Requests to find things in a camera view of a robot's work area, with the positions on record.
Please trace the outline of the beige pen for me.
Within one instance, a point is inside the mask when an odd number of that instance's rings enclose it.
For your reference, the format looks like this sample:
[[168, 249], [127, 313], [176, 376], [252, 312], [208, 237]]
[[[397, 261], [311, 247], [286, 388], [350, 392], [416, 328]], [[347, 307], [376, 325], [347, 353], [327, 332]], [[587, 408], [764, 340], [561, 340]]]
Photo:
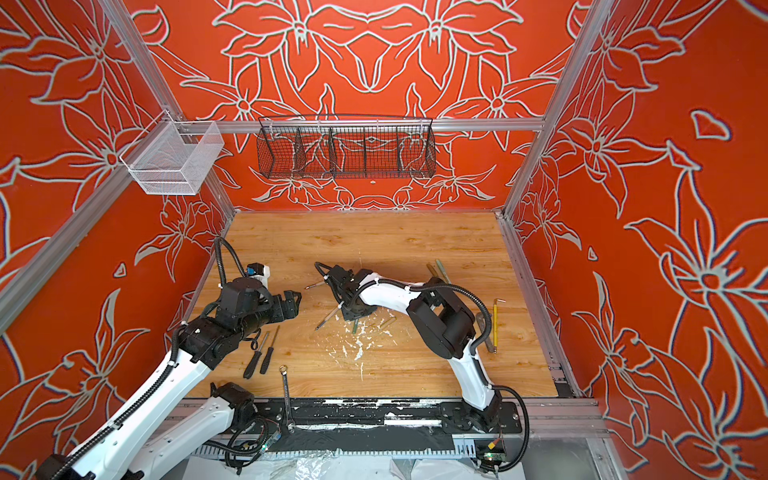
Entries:
[[316, 283], [313, 283], [313, 284], [310, 284], [310, 285], [307, 285], [304, 289], [305, 290], [310, 290], [310, 289], [317, 288], [317, 287], [320, 287], [320, 286], [323, 286], [323, 285], [325, 285], [325, 281], [324, 280], [316, 282]]
[[320, 321], [320, 323], [315, 327], [315, 330], [320, 330], [324, 325], [326, 325], [330, 320], [334, 319], [337, 314], [341, 311], [342, 304], [338, 304], [331, 312], [326, 314], [324, 318]]

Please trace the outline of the light green pen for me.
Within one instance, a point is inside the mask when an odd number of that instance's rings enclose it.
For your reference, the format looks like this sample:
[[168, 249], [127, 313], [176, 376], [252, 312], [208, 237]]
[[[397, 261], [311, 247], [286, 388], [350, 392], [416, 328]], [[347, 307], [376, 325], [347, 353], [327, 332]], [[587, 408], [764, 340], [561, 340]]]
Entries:
[[442, 279], [443, 279], [443, 280], [444, 280], [446, 283], [450, 283], [450, 278], [449, 278], [449, 276], [448, 276], [448, 274], [447, 274], [447, 271], [446, 271], [446, 269], [445, 269], [445, 267], [444, 267], [444, 264], [443, 264], [443, 262], [442, 262], [440, 259], [436, 259], [436, 260], [435, 260], [435, 265], [436, 265], [436, 267], [437, 267], [437, 269], [438, 269], [438, 271], [439, 271], [439, 273], [440, 273], [440, 275], [441, 275], [441, 278], [442, 278]]

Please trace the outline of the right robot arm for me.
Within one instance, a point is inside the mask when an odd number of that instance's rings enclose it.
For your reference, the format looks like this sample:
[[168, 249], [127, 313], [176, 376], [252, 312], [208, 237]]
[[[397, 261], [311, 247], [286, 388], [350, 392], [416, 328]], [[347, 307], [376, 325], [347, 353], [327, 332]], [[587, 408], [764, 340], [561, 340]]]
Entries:
[[425, 283], [406, 283], [369, 269], [354, 272], [321, 262], [315, 268], [345, 320], [366, 317], [379, 307], [410, 318], [428, 349], [448, 361], [461, 389], [466, 428], [489, 432], [500, 425], [502, 387], [492, 383], [478, 353], [491, 327], [476, 331], [475, 314], [462, 301], [471, 300], [489, 322], [490, 312], [479, 297], [438, 277]]

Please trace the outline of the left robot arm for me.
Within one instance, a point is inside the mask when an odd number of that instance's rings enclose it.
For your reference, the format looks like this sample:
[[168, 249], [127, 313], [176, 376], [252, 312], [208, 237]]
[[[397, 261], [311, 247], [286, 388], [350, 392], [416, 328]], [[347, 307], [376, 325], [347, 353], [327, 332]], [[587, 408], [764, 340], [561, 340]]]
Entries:
[[229, 382], [213, 387], [192, 414], [164, 433], [166, 417], [191, 389], [263, 326], [298, 316], [302, 295], [268, 289], [270, 270], [237, 262], [239, 277], [221, 271], [220, 294], [194, 320], [177, 327], [157, 369], [105, 424], [67, 455], [49, 456], [37, 479], [159, 479], [203, 445], [242, 468], [263, 451], [273, 421], [254, 396]]

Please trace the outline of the beige pen cap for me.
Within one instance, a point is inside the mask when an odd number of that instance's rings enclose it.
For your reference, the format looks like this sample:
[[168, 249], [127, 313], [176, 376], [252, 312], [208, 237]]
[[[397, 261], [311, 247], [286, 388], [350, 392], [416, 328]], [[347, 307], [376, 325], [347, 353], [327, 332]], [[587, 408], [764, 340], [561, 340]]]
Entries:
[[384, 328], [386, 328], [386, 327], [389, 327], [389, 326], [390, 326], [392, 323], [394, 323], [394, 322], [395, 322], [395, 321], [397, 321], [397, 320], [398, 320], [398, 318], [397, 318], [397, 317], [394, 317], [394, 316], [393, 316], [393, 317], [390, 317], [389, 319], [387, 319], [387, 320], [385, 320], [384, 322], [382, 322], [382, 323], [379, 325], [379, 328], [380, 328], [380, 329], [384, 329]]

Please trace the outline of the black screwdriver right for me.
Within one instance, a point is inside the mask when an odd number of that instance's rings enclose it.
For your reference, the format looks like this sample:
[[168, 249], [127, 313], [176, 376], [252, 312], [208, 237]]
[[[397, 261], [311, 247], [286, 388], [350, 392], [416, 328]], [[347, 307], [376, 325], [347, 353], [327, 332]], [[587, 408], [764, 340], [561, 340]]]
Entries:
[[259, 373], [261, 375], [265, 375], [267, 373], [267, 371], [269, 370], [269, 366], [270, 366], [271, 359], [272, 359], [272, 356], [273, 356], [273, 353], [274, 353], [274, 350], [275, 350], [275, 343], [276, 343], [279, 331], [280, 331], [280, 327], [277, 327], [277, 329], [274, 331], [274, 336], [273, 336], [272, 342], [270, 343], [270, 345], [269, 345], [269, 347], [268, 347], [268, 349], [266, 351], [266, 354], [264, 355], [264, 359], [263, 359], [263, 361], [261, 363], [261, 366], [260, 366], [260, 369], [259, 369]]

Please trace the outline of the black screwdriver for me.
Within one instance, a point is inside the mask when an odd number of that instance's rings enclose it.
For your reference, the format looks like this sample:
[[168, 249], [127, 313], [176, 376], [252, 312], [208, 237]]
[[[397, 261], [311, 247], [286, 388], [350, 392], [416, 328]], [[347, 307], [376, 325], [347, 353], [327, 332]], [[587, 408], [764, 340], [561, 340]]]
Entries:
[[246, 365], [244, 371], [243, 371], [243, 378], [244, 379], [250, 379], [255, 370], [258, 366], [259, 360], [262, 356], [262, 350], [264, 347], [264, 343], [269, 338], [270, 333], [266, 332], [263, 336], [257, 335], [254, 337], [250, 342], [250, 348], [253, 351], [251, 359], [249, 360], [248, 364]]
[[260, 369], [259, 369], [259, 373], [261, 375], [265, 375], [267, 373], [267, 371], [269, 370], [269, 366], [270, 366], [271, 359], [272, 359], [272, 356], [273, 356], [273, 353], [274, 353], [274, 350], [275, 350], [275, 343], [276, 343], [279, 331], [280, 331], [280, 327], [277, 327], [277, 329], [274, 331], [274, 336], [273, 336], [272, 342], [270, 343], [270, 345], [269, 345], [269, 347], [268, 347], [268, 349], [266, 351], [266, 354], [264, 355], [264, 359], [263, 359], [263, 361], [261, 363], [261, 366], [260, 366]]

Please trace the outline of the black screwdriver left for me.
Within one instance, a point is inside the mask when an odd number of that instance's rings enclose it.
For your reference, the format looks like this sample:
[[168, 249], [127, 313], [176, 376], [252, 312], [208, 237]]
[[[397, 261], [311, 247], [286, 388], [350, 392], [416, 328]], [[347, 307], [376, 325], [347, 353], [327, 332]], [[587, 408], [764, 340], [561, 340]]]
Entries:
[[248, 364], [246, 365], [244, 371], [243, 371], [243, 378], [244, 379], [250, 379], [255, 370], [258, 366], [259, 360], [262, 356], [262, 350], [264, 347], [264, 343], [269, 338], [270, 333], [266, 332], [263, 336], [257, 335], [254, 337], [250, 342], [250, 348], [253, 351], [251, 359], [249, 360]]

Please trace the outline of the metal wrench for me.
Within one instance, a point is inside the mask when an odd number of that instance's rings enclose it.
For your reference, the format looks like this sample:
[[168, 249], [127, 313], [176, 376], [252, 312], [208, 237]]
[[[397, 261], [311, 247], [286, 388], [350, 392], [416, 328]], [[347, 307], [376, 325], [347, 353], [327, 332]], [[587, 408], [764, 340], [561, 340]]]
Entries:
[[290, 386], [288, 380], [288, 367], [281, 365], [279, 371], [282, 378], [283, 386], [283, 399], [284, 399], [284, 423], [289, 433], [292, 433], [295, 429], [295, 421], [293, 419], [293, 409], [291, 405]]

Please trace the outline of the clear plastic bin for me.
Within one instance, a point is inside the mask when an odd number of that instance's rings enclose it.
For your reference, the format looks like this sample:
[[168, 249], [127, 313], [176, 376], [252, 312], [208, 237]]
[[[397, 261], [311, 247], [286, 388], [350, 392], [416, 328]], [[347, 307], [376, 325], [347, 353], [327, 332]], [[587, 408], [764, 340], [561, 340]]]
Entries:
[[161, 121], [135, 139], [120, 156], [121, 163], [146, 194], [199, 193], [224, 140], [214, 122], [195, 122], [193, 126], [202, 130], [183, 132], [176, 122]]

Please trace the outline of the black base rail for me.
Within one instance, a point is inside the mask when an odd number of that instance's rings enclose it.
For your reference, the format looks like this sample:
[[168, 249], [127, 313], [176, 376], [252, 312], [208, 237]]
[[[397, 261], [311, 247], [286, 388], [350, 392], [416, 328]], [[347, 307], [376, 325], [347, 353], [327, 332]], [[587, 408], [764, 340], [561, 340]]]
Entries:
[[432, 428], [445, 433], [521, 434], [522, 415], [517, 404], [504, 402], [496, 421], [483, 424], [479, 414], [456, 398], [293, 398], [285, 412], [281, 398], [258, 398], [256, 413], [269, 427], [287, 419], [296, 428], [340, 430], [374, 427]]

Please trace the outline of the yellow handled tool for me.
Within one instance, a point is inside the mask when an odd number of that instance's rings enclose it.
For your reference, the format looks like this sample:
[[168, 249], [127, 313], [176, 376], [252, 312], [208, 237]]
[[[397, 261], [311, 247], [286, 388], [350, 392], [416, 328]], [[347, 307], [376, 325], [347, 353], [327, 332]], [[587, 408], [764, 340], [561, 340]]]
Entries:
[[502, 298], [496, 298], [493, 301], [492, 307], [492, 333], [491, 341], [493, 346], [493, 353], [498, 352], [499, 348], [499, 326], [500, 326], [500, 305], [506, 303], [506, 300]]

